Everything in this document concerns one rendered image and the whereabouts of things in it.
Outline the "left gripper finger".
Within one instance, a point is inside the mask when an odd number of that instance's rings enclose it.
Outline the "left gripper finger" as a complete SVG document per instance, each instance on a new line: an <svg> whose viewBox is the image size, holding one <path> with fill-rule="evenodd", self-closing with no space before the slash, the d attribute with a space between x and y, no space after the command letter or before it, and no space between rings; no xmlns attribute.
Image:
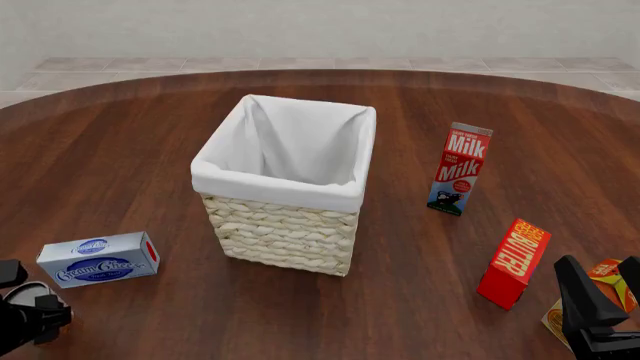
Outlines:
<svg viewBox="0 0 640 360"><path fill-rule="evenodd" d="M28 278L28 272L19 260L0 260L0 289L17 287Z"/></svg>

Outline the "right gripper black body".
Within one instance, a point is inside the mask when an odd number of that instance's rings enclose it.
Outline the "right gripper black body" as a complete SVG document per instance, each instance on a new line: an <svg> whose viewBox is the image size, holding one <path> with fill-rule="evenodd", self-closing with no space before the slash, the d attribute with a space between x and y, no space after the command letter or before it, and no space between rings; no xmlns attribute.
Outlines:
<svg viewBox="0 0 640 360"><path fill-rule="evenodd" d="M562 332L576 360L640 360L640 330L617 332L609 323L563 320Z"/></svg>

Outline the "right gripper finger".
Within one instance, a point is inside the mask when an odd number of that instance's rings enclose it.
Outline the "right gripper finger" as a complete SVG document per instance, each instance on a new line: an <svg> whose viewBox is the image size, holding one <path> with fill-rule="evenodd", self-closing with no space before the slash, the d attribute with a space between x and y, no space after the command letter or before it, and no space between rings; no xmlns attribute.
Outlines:
<svg viewBox="0 0 640 360"><path fill-rule="evenodd" d="M618 271L637 301L640 301L640 257L630 256L618 265Z"/></svg>
<svg viewBox="0 0 640 360"><path fill-rule="evenodd" d="M563 330L578 331L593 327L611 327L629 319L596 287L571 255L554 263L563 307Z"/></svg>

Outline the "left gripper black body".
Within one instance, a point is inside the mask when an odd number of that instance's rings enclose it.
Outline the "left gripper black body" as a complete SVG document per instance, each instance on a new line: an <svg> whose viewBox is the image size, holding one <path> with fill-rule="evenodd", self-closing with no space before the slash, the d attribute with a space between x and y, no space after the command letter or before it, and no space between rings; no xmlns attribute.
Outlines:
<svg viewBox="0 0 640 360"><path fill-rule="evenodd" d="M0 346L35 345L55 341L73 318L72 309L55 295L37 296L36 305L0 300Z"/></svg>

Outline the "woven basket with white liner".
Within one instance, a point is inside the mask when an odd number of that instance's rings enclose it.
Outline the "woven basket with white liner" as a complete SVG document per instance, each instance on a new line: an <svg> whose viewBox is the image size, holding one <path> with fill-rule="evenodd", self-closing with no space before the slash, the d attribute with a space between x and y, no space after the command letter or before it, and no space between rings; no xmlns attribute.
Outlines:
<svg viewBox="0 0 640 360"><path fill-rule="evenodd" d="M355 104L241 98L190 166L224 254L347 275L376 118Z"/></svg>

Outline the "tin with silver lid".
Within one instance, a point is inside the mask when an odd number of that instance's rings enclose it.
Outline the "tin with silver lid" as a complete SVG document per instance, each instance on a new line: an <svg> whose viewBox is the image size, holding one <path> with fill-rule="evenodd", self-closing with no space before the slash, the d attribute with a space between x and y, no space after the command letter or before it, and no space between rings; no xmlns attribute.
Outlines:
<svg viewBox="0 0 640 360"><path fill-rule="evenodd" d="M26 284L22 284L14 288L13 290L10 290L6 296L0 297L0 300L4 299L11 304L34 306L36 305L35 298L37 296L45 296L45 295L58 296L58 294L55 293L53 290L51 290L51 288L48 285L40 281L33 281L33 282L28 282ZM65 305L67 305L67 303L64 302L64 300L61 299L60 296L58 296L58 299L61 302L63 302ZM17 349L18 347L21 347L21 346L0 346L0 353L9 353L12 350Z"/></svg>

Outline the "orange and yellow juice carton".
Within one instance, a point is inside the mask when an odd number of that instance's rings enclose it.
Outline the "orange and yellow juice carton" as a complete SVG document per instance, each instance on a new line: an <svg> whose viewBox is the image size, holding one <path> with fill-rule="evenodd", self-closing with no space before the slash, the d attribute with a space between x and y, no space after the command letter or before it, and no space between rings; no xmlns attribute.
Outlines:
<svg viewBox="0 0 640 360"><path fill-rule="evenodd" d="M638 302L617 269L620 263L622 263L621 260L603 260L587 272L587 275L608 299L629 314L637 308ZM565 347L570 348L562 333L562 315L562 300L558 299L552 308L542 317L541 323L543 323Z"/></svg>

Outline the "red butter box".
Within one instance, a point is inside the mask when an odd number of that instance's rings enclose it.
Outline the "red butter box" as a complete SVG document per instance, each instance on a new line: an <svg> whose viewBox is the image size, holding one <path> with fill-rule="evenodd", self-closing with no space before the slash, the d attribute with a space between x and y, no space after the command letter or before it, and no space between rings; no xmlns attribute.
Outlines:
<svg viewBox="0 0 640 360"><path fill-rule="evenodd" d="M551 233L516 218L500 242L477 293L509 311L518 302L551 239Z"/></svg>

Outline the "grey-blue cream cheese box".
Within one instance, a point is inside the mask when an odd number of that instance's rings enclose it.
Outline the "grey-blue cream cheese box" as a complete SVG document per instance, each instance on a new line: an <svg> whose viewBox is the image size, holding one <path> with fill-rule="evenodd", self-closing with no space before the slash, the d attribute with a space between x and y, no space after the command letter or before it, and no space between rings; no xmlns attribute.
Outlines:
<svg viewBox="0 0 640 360"><path fill-rule="evenodd" d="M44 245L36 263L67 289L155 275L160 260L142 231Z"/></svg>

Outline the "red and white milk carton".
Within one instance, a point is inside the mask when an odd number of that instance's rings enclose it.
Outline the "red and white milk carton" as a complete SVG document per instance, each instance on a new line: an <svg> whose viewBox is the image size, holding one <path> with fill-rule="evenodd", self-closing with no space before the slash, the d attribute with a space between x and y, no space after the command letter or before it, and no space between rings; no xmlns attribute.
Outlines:
<svg viewBox="0 0 640 360"><path fill-rule="evenodd" d="M427 206L462 215L483 167L493 131L453 122L431 185Z"/></svg>

